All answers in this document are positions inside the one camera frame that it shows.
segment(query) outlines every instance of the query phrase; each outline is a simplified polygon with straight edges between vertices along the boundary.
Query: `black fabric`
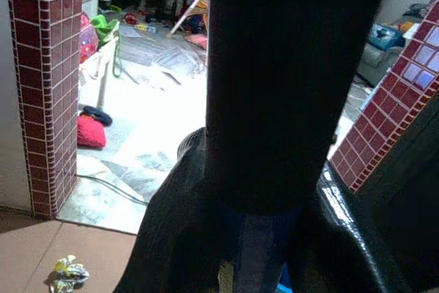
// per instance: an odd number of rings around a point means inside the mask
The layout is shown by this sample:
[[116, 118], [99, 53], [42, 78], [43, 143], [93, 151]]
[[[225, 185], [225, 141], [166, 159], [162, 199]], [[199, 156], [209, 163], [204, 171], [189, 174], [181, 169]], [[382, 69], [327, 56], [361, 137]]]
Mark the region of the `black fabric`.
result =
[[92, 106], [85, 106], [82, 113], [92, 117], [94, 120], [98, 121], [104, 126], [109, 126], [112, 123], [112, 118], [107, 115], [104, 111], [94, 108]]
[[[223, 230], [209, 211], [209, 180], [202, 178], [203, 129], [180, 144], [178, 158], [147, 208], [117, 293], [217, 292]], [[294, 292], [410, 293], [369, 216], [328, 165], [324, 172], [331, 180], [320, 178], [292, 237]]]

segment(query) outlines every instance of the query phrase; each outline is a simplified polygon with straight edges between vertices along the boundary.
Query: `clutter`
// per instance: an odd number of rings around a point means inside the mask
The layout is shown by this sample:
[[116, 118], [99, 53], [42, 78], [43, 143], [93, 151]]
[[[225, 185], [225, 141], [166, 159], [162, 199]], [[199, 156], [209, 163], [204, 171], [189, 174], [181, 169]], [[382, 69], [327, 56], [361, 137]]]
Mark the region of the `clutter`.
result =
[[96, 29], [99, 47], [102, 47], [116, 36], [120, 22], [118, 20], [107, 22], [104, 15], [97, 15], [91, 20], [91, 25]]
[[104, 126], [92, 117], [81, 115], [78, 118], [78, 145], [92, 148], [105, 147]]
[[186, 36], [185, 39], [190, 43], [193, 43], [207, 50], [207, 36], [205, 36], [204, 34], [191, 34], [189, 36]]
[[109, 126], [112, 123], [112, 118], [109, 115], [93, 106], [85, 106], [82, 113], [92, 117], [104, 126]]
[[84, 12], [81, 14], [80, 32], [80, 63], [92, 56], [97, 51], [98, 37], [90, 19]]
[[153, 34], [157, 33], [156, 27], [152, 27], [151, 25], [144, 24], [144, 23], [136, 24], [136, 29], [141, 30], [141, 31], [146, 31], [146, 32], [152, 32]]
[[75, 255], [67, 255], [56, 262], [54, 270], [58, 279], [50, 283], [52, 293], [72, 293], [74, 288], [79, 288], [88, 280], [90, 274], [82, 263], [72, 263]]
[[125, 16], [123, 17], [123, 22], [131, 25], [136, 25], [137, 24], [136, 14], [134, 13], [125, 14]]

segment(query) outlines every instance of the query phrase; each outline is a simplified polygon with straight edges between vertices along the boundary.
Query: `blue object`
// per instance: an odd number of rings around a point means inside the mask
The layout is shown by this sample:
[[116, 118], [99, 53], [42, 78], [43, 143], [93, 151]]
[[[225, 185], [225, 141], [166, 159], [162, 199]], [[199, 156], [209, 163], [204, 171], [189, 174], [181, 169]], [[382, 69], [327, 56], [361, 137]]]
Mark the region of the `blue object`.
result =
[[[234, 291], [274, 292], [286, 269], [290, 237], [302, 207], [278, 215], [241, 213], [224, 204], [219, 208], [225, 226], [224, 257], [235, 265]], [[288, 283], [284, 276], [281, 285]]]
[[374, 24], [370, 30], [368, 42], [376, 48], [387, 51], [391, 47], [403, 47], [405, 39], [397, 29]]

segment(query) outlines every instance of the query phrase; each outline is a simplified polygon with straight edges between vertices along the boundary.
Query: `red tile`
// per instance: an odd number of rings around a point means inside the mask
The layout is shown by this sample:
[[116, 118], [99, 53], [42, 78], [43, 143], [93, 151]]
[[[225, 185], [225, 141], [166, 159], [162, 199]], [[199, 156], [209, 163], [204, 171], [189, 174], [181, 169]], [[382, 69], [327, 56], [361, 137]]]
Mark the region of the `red tile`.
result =
[[396, 101], [392, 97], [387, 96], [381, 105], [381, 109], [383, 109], [385, 113], [390, 114], [395, 106]]
[[71, 102], [70, 102], [70, 93], [67, 93], [63, 98], [62, 98], [62, 110], [65, 111], [68, 108], [70, 108]]
[[62, 2], [61, 0], [52, 0], [50, 2], [50, 21], [58, 22], [62, 19]]
[[352, 128], [349, 130], [349, 132], [348, 132], [348, 134], [347, 134], [346, 137], [348, 138], [348, 140], [349, 140], [351, 143], [354, 143], [355, 140], [356, 140], [357, 137], [358, 137], [358, 132], [356, 131], [356, 129], [354, 129], [354, 127], [352, 127]]
[[62, 17], [64, 19], [73, 15], [73, 0], [62, 0]]
[[71, 59], [67, 59], [62, 63], [62, 76], [65, 78], [71, 73]]
[[59, 117], [61, 117], [62, 114], [62, 102], [59, 101], [57, 104], [54, 105], [54, 120], [57, 120]]
[[439, 47], [439, 27], [434, 27], [431, 30], [430, 35], [427, 37], [426, 41], [434, 47]]
[[352, 165], [354, 161], [358, 158], [357, 154], [355, 153], [354, 149], [350, 148], [344, 159], [349, 165]]
[[357, 121], [355, 122], [355, 127], [359, 132], [361, 132], [366, 127], [367, 124], [368, 124], [367, 119], [363, 115], [360, 115]]
[[31, 166], [46, 167], [46, 156], [44, 154], [28, 154], [29, 164]]
[[353, 147], [359, 154], [363, 150], [365, 145], [366, 145], [366, 141], [364, 141], [364, 139], [361, 136], [359, 136], [358, 139], [353, 144]]
[[37, 89], [31, 89], [29, 87], [21, 87], [21, 97], [24, 104], [30, 106], [43, 106], [43, 92]]
[[333, 156], [331, 157], [331, 161], [333, 162], [334, 166], [340, 164], [340, 161], [342, 161], [342, 159], [343, 159], [342, 153], [339, 150], [336, 150]]
[[62, 145], [62, 132], [59, 132], [58, 135], [54, 139], [54, 148], [58, 150], [58, 148]]
[[380, 88], [375, 93], [372, 99], [373, 102], [375, 102], [375, 104], [381, 105], [381, 103], [383, 103], [386, 96], [387, 96], [387, 92]]
[[37, 70], [28, 69], [25, 67], [19, 67], [20, 70], [20, 83], [25, 86], [34, 87], [35, 89], [41, 89], [43, 86], [41, 80], [41, 72]]
[[409, 89], [406, 94], [403, 96], [403, 103], [411, 108], [413, 104], [418, 100], [420, 94], [416, 92], [414, 89]]
[[407, 110], [405, 110], [402, 106], [397, 104], [393, 111], [390, 113], [390, 118], [395, 120], [397, 124], [401, 123], [404, 116], [407, 114]]
[[37, 49], [29, 48], [23, 45], [17, 45], [19, 53], [20, 65], [40, 69], [41, 67], [41, 52]]
[[349, 151], [349, 143], [346, 139], [344, 139], [342, 144], [340, 144], [340, 152], [342, 154], [346, 154], [348, 151]]
[[389, 120], [387, 119], [383, 125], [381, 125], [381, 127], [379, 128], [379, 131], [381, 133], [383, 133], [383, 135], [385, 137], [389, 137], [392, 132], [394, 131], [394, 129], [396, 128], [396, 126]]
[[19, 43], [40, 47], [40, 30], [35, 25], [15, 21], [15, 32]]
[[37, 202], [34, 203], [34, 210], [37, 213], [44, 214], [44, 215], [50, 215], [50, 205], [48, 204], [39, 204]]
[[37, 0], [14, 0], [14, 17], [25, 21], [39, 23]]
[[417, 77], [414, 86], [416, 86], [418, 89], [425, 91], [430, 83], [433, 81], [434, 76], [430, 74], [430, 72], [423, 71], [420, 73], [420, 75]]
[[397, 75], [401, 75], [408, 62], [409, 61], [404, 58], [399, 58], [397, 62], [393, 65], [392, 71], [395, 72], [395, 74]]
[[[71, 52], [75, 53], [79, 49], [79, 47], [80, 47], [80, 37], [79, 37], [79, 35], [72, 37], [72, 39], [71, 39]], [[77, 57], [78, 57], [78, 61], [77, 61], [78, 64], [77, 65], [79, 65], [80, 58], [79, 58], [78, 54], [77, 54]]]
[[44, 140], [45, 138], [44, 125], [33, 124], [25, 121], [25, 133], [27, 137], [33, 137], [40, 140]]
[[418, 31], [415, 33], [414, 38], [424, 41], [425, 37], [430, 32], [433, 25], [431, 23], [423, 22], [418, 28]]
[[62, 97], [62, 84], [59, 84], [52, 90], [52, 100], [57, 104]]
[[425, 95], [432, 97], [433, 95], [436, 94], [436, 91], [434, 91], [433, 89], [427, 89], [425, 91]]
[[424, 96], [420, 97], [419, 102], [426, 104], [426, 103], [428, 103], [429, 100], [430, 100], [430, 98], [424, 95]]
[[387, 91], [391, 91], [397, 80], [398, 78], [393, 73], [389, 73], [381, 83], [381, 87]]
[[46, 143], [44, 141], [26, 138], [27, 151], [36, 152], [39, 154], [46, 153]]
[[415, 80], [416, 76], [419, 74], [420, 70], [421, 69], [418, 65], [411, 63], [404, 71], [403, 77], [408, 82], [413, 82]]
[[32, 190], [49, 191], [49, 185], [46, 181], [32, 178], [31, 182], [32, 182]]
[[364, 131], [361, 135], [363, 135], [366, 141], [370, 141], [376, 132], [377, 131], [375, 130], [375, 128], [372, 125], [368, 124], [366, 128], [364, 128]]
[[343, 181], [344, 183], [346, 183], [347, 185], [351, 185], [354, 183], [355, 181], [355, 175], [354, 173], [352, 173], [351, 170], [348, 170], [347, 173], [343, 176]]
[[62, 45], [55, 46], [51, 50], [52, 55], [52, 66], [56, 66], [61, 63], [62, 60]]
[[397, 98], [401, 99], [405, 92], [408, 90], [409, 86], [402, 83], [401, 81], [395, 84], [395, 87], [392, 89], [392, 94]]
[[373, 150], [378, 151], [381, 149], [381, 147], [384, 144], [384, 139], [381, 137], [381, 135], [376, 134], [372, 140], [370, 140], [370, 146]]
[[73, 0], [73, 15], [80, 14], [82, 11], [82, 0]]
[[377, 107], [372, 102], [369, 102], [367, 107], [364, 109], [363, 114], [366, 118], [370, 119], [375, 114], [376, 110], [377, 110]]
[[428, 62], [428, 60], [431, 58], [433, 54], [434, 54], [434, 49], [428, 46], [422, 46], [418, 55], [416, 56], [415, 61], [421, 63], [422, 65], [425, 65], [425, 63]]
[[23, 106], [25, 120], [33, 121], [34, 123], [44, 123], [44, 112], [40, 108], [34, 108], [33, 106]]
[[52, 85], [56, 85], [62, 79], [62, 65], [58, 65], [52, 70]]
[[427, 16], [427, 20], [433, 22], [439, 22], [439, 3], [431, 9], [431, 12]]
[[372, 122], [372, 124], [374, 124], [374, 126], [376, 128], [379, 128], [379, 126], [381, 126], [383, 124], [384, 119], [385, 119], [385, 117], [381, 113], [381, 111], [377, 111], [370, 121]]
[[414, 54], [418, 51], [420, 47], [420, 42], [416, 40], [410, 41], [409, 45], [404, 50], [404, 56], [407, 58], [413, 58]]
[[71, 37], [71, 24], [72, 19], [68, 19], [62, 22], [62, 39], [66, 40]]
[[430, 60], [428, 68], [435, 73], [439, 73], [439, 53], [436, 53], [436, 55]]
[[34, 202], [41, 202], [44, 204], [49, 204], [49, 194], [45, 194], [43, 192], [33, 191], [32, 198]]
[[81, 16], [77, 15], [73, 17], [73, 33], [77, 34], [81, 30]]
[[55, 24], [51, 26], [50, 38], [51, 45], [54, 46], [56, 44], [61, 43], [62, 41], [62, 23]]
[[62, 43], [62, 58], [68, 58], [71, 55], [71, 39]]
[[365, 166], [360, 159], [357, 159], [351, 166], [351, 169], [355, 176], [359, 176], [364, 168]]
[[57, 119], [54, 122], [54, 134], [57, 135], [62, 130], [62, 118]]

